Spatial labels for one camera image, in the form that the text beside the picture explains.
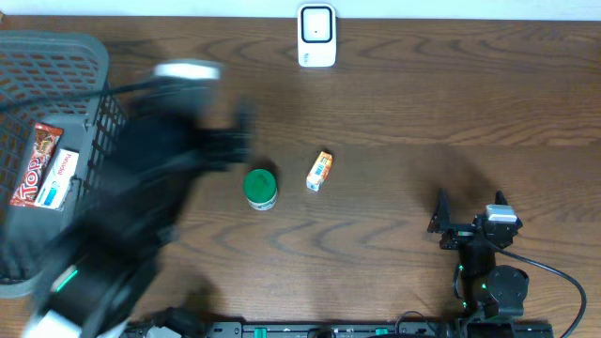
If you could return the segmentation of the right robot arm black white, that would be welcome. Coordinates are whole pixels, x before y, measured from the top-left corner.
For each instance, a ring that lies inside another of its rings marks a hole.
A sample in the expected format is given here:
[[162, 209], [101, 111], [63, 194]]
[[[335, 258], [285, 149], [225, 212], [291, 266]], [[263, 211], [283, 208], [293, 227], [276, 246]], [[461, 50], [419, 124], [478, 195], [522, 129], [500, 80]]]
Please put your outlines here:
[[496, 262], [496, 255], [513, 244], [521, 227], [522, 221], [502, 192], [496, 192], [495, 202], [475, 215], [471, 223], [455, 223], [446, 193], [439, 191], [427, 231], [441, 235], [442, 250], [458, 252], [456, 271], [462, 290], [457, 295], [464, 300], [468, 315], [484, 320], [524, 314], [528, 274]]

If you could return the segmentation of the red Top chocolate bar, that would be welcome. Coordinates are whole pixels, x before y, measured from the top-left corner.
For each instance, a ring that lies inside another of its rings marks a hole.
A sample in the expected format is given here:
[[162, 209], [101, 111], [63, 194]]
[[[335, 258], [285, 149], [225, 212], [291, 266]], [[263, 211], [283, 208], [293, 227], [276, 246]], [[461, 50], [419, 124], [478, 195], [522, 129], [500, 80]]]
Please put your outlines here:
[[21, 183], [9, 200], [14, 207], [32, 207], [39, 194], [43, 174], [47, 168], [55, 147], [63, 135], [57, 127], [37, 123], [31, 156], [26, 165]]

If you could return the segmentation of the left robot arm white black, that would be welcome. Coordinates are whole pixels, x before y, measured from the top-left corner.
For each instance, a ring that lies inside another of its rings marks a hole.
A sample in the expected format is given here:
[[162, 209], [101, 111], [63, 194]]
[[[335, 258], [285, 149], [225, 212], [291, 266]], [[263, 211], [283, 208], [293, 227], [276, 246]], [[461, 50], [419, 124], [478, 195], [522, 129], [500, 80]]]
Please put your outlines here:
[[225, 128], [202, 126], [204, 111], [194, 103], [136, 103], [100, 167], [99, 189], [43, 257], [24, 336], [117, 336], [126, 328], [193, 183], [250, 151], [247, 100]]

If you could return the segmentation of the small orange carton box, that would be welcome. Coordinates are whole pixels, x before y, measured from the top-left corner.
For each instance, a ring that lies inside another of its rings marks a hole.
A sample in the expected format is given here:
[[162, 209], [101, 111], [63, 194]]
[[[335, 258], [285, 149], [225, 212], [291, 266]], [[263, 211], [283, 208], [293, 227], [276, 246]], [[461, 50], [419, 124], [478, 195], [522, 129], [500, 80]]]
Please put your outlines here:
[[332, 166], [332, 154], [321, 151], [306, 178], [308, 189], [318, 192], [326, 180]]

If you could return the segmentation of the green lid jar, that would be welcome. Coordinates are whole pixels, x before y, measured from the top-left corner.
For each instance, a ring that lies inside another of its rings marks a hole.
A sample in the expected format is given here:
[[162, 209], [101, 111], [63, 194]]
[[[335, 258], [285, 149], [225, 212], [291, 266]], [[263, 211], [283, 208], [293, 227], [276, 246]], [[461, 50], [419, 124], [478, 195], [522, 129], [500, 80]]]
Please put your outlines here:
[[255, 169], [246, 175], [243, 192], [253, 209], [269, 210], [275, 205], [278, 197], [275, 176], [268, 170]]

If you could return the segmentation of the white Panadol box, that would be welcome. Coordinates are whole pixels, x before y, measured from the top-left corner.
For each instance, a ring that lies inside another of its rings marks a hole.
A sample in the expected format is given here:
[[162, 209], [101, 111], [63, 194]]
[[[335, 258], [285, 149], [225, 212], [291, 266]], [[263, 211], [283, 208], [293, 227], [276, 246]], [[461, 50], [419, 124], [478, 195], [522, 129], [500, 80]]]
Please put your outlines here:
[[63, 207], [78, 160], [78, 152], [64, 148], [58, 151], [34, 202], [35, 207], [52, 210], [60, 210]]

